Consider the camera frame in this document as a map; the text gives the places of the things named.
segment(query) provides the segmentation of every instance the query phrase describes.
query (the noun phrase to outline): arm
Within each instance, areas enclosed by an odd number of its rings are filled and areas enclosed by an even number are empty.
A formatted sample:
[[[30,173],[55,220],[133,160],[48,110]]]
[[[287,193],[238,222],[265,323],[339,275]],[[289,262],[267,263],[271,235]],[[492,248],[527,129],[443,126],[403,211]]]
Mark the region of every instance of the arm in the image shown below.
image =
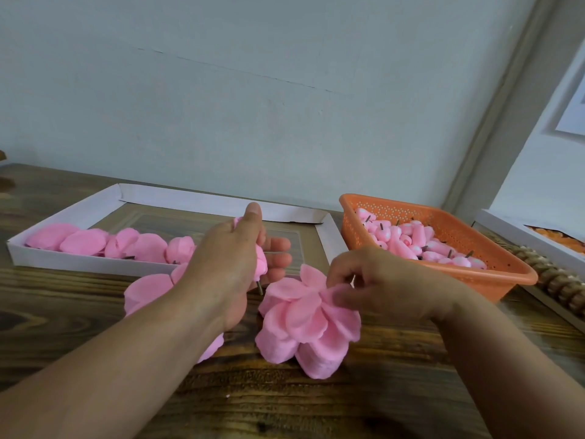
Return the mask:
[[[337,293],[334,302],[432,320],[494,438],[583,436],[585,390],[471,288],[378,248],[335,259],[327,285],[354,276],[361,289]]]
[[[167,294],[62,359],[0,394],[0,438],[130,438],[152,418],[209,344],[238,324],[256,267],[258,242],[270,239],[261,211],[212,228]],[[263,282],[280,280],[289,254],[267,255]]]

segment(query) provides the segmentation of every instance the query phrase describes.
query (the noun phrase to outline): white wall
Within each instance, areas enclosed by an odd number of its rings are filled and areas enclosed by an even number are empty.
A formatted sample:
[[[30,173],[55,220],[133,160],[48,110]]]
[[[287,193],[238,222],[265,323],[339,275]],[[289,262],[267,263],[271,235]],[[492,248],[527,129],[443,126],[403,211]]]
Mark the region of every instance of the white wall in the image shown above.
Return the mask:
[[[455,215],[462,220],[472,223],[480,209],[491,206],[518,154],[537,125],[539,117],[565,75],[575,53],[583,42],[583,38],[585,38],[584,13],[585,0],[559,0],[548,25],[526,62],[523,73],[487,141],[483,154],[456,207]],[[539,127],[542,128],[545,125],[545,120],[540,123]],[[544,144],[542,157],[552,156],[555,158],[556,154],[562,154],[562,157],[566,159],[568,154],[560,153],[561,148],[564,150],[570,147],[579,151],[582,147],[582,145],[574,146],[574,137],[567,134],[555,133],[553,135],[552,140]],[[569,160],[564,166],[569,166],[571,163]],[[527,170],[527,173],[530,173],[529,177],[532,177],[532,180],[529,181],[537,184],[536,187],[533,185],[531,190],[547,191],[550,195],[551,191],[548,187],[545,186],[544,190],[540,189],[544,178],[547,181],[552,180],[552,185],[557,186],[555,179],[560,179],[564,175],[565,169],[559,170],[558,165],[546,161],[546,173],[543,177],[542,172],[535,172],[537,166],[538,164],[535,164],[534,170]],[[564,188],[555,190],[553,195],[558,198],[564,197],[562,194],[559,195],[564,191]],[[533,200],[532,193],[530,191],[527,193],[530,194],[530,200]],[[542,204],[539,199],[533,203],[535,206]],[[525,201],[519,202],[518,205],[527,206]],[[529,209],[531,212],[534,211],[531,205],[526,208],[526,211],[528,212]],[[551,206],[541,206],[540,209],[550,210]]]
[[[0,0],[15,162],[441,205],[535,0]]]
[[[576,235],[585,234],[585,136],[555,130],[584,75],[585,41],[490,209],[557,224]]]

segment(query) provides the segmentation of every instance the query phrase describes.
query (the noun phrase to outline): wooden table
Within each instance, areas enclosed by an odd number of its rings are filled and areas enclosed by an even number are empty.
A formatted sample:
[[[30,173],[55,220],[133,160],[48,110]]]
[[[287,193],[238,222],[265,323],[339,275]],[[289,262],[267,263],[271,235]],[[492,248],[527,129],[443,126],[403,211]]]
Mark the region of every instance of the wooden table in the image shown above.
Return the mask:
[[[0,167],[5,241],[118,179],[24,165]],[[0,389],[17,383],[123,316],[131,277],[14,267],[0,253]],[[271,365],[254,346],[252,295],[225,345],[193,368],[141,438],[489,437],[431,325],[364,317],[362,340],[330,379],[295,361]],[[515,288],[500,308],[548,356],[585,384],[585,337]]]

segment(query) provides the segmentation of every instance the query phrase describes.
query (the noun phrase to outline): orange basket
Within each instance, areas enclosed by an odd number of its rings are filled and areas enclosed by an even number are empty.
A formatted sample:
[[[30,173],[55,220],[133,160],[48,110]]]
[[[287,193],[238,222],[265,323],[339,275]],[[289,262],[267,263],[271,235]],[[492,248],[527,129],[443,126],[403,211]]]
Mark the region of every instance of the orange basket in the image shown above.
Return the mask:
[[[400,219],[403,222],[409,222],[412,219],[420,220],[435,229],[435,237],[446,241],[457,251],[473,250],[473,256],[482,259],[487,265],[487,270],[442,265],[423,260],[410,260],[410,262],[421,262],[429,268],[449,274],[466,283],[491,302],[498,302],[516,284],[533,285],[537,282],[538,275],[529,265],[441,209],[359,194],[343,194],[339,202],[343,206],[341,235],[349,249],[357,249],[365,245],[376,246],[355,214],[356,208],[364,208],[376,214],[377,220],[397,221]]]

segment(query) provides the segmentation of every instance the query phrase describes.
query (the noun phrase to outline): white cardboard tray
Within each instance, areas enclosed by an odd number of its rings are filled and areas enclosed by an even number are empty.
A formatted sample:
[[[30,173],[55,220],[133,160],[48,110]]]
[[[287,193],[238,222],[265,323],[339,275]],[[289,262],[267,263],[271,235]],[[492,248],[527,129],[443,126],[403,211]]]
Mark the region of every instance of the white cardboard tray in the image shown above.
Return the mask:
[[[176,268],[176,265],[44,251],[26,247],[25,240],[38,229],[51,223],[71,223],[81,229],[91,228],[98,221],[126,203],[179,209],[181,211],[200,212],[204,214],[240,216],[244,213],[249,202],[247,199],[203,194],[201,192],[118,183],[63,209],[37,223],[35,226],[11,237],[7,242],[8,251],[12,257],[12,262],[17,266],[32,266],[89,273],[121,274],[137,277],[157,273],[170,274]],[[269,202],[258,203],[262,208],[262,218],[266,221],[315,224],[317,226],[317,234],[329,263],[339,254],[347,251],[347,246],[331,214],[328,212],[319,209],[280,205]]]
[[[561,231],[566,235],[581,241],[583,241],[583,235],[572,234],[571,232],[567,232],[567,230],[550,223],[540,222],[533,219],[508,217],[499,212],[490,211],[489,209],[482,209],[477,214],[475,220],[480,225],[499,234],[504,239],[507,239],[518,246],[528,246],[538,252],[538,254],[549,258],[549,260],[555,265],[576,273],[582,279],[585,279],[585,256],[560,243],[553,242],[549,238],[527,228],[526,225]]]

